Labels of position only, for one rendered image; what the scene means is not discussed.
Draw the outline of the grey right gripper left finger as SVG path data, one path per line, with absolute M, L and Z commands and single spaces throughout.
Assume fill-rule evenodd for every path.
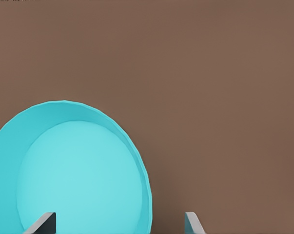
M 56 234 L 56 213 L 44 213 L 36 222 L 34 222 L 23 234 Z

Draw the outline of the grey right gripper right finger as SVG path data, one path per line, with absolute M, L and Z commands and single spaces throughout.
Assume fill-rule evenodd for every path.
M 195 212 L 185 212 L 185 234 L 206 234 Z

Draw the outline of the turquoise round plate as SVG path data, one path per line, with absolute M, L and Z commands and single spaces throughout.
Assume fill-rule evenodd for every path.
M 150 234 L 152 194 L 127 133 L 72 101 L 34 105 L 0 129 L 0 234 L 22 234 L 44 213 L 57 234 Z

